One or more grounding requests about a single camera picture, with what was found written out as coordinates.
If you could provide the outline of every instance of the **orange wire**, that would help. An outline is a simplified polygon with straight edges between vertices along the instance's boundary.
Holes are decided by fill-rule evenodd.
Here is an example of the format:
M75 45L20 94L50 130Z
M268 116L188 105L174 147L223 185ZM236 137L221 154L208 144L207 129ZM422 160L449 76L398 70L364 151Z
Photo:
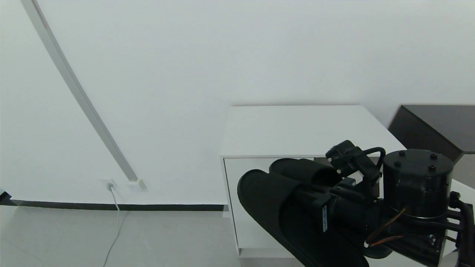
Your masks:
M379 244L382 244L384 242L387 242L387 241L391 241L391 240L394 240L394 239L398 239L398 238L401 238L403 236L393 236L393 237L388 237L388 238L384 238L384 239L381 239L377 242L374 242L374 243L371 243L368 245L368 247L372 247L372 246L375 246L375 245L379 245Z
M405 211L406 211L406 208L402 208L401 211L396 216L394 216L392 219L387 221L385 224L381 225L381 227L379 227L378 229L374 230L374 232L372 232L368 236L368 238L366 238L366 243L369 244L371 242L371 240L373 240L375 237L377 237L389 224L391 224L395 220L397 220Z

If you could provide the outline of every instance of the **gray tile floor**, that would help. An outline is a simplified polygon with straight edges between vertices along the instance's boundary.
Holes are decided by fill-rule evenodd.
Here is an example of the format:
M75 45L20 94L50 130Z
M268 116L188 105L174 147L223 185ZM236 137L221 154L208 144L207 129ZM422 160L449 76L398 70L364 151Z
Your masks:
M102 267L116 211L0 206L1 267ZM108 267L301 267L294 259L239 260L222 212L124 211Z

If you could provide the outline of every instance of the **label sticker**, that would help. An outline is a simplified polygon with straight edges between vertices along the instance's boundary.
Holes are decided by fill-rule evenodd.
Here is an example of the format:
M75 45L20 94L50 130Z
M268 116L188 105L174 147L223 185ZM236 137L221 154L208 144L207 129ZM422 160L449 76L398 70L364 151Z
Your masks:
M323 207L322 213L323 213L323 216L322 216L323 217L323 232L325 232L328 229L327 218L326 218L326 206Z

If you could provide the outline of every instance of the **black furniture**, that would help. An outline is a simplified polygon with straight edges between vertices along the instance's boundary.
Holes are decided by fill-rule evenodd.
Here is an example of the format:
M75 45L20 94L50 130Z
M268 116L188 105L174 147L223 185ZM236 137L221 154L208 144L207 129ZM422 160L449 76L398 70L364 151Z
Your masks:
M389 131L408 149L447 156L454 179L475 188L475 106L402 105Z

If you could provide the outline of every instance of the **white cable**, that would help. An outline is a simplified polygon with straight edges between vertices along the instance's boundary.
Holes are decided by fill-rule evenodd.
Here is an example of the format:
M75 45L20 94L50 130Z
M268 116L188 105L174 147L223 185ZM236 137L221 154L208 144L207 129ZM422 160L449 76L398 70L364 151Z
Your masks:
M112 187L109 187L109 185L108 185L108 186L107 186L107 189L112 193L112 197L114 198L114 204L115 204L115 207L117 208L117 236L115 237L114 242L112 242L112 245L111 245L111 247L109 248L109 251L107 252L107 256L105 256L105 262L104 262L104 265L102 265L102 267L105 267L105 265L107 264L107 259L109 258L109 254L111 253L112 247L114 246L115 242L117 241L117 238L119 237L119 233L120 233L120 228L119 228L119 213L120 213L120 208L119 208L119 206L117 205L117 201L115 201L115 196L114 196L114 192L112 192Z

